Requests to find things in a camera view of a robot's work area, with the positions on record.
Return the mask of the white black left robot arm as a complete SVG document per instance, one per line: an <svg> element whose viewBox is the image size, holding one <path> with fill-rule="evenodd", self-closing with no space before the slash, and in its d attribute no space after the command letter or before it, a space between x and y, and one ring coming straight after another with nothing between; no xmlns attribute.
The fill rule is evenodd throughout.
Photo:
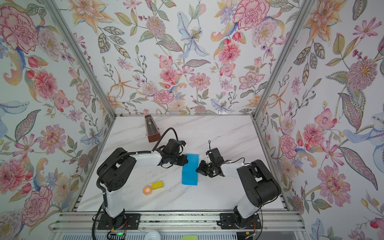
<svg viewBox="0 0 384 240"><path fill-rule="evenodd" d="M96 186L102 191L104 210L115 219L125 212L121 188L134 169L147 166L184 166L188 163L183 154L185 141L170 139L165 146L151 150L127 152L117 148L97 169Z"/></svg>

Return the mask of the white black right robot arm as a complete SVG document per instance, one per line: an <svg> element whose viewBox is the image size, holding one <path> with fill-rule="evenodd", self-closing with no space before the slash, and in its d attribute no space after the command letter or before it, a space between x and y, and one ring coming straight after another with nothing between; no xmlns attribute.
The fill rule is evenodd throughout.
<svg viewBox="0 0 384 240"><path fill-rule="evenodd" d="M196 172L214 178L233 177L241 181L245 196L234 208L238 222L249 220L263 206L275 201L282 190L275 177L262 160L241 163L242 158L225 160L217 148L207 151L208 162L202 160Z"/></svg>

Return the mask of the blue square paper sheet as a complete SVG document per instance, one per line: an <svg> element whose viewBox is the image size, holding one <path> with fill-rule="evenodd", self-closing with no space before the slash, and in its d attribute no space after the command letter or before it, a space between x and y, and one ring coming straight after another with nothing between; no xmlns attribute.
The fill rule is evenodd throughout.
<svg viewBox="0 0 384 240"><path fill-rule="evenodd" d="M199 155L187 154L188 163L182 169L182 184L187 186L198 185L198 173L196 169L199 167Z"/></svg>

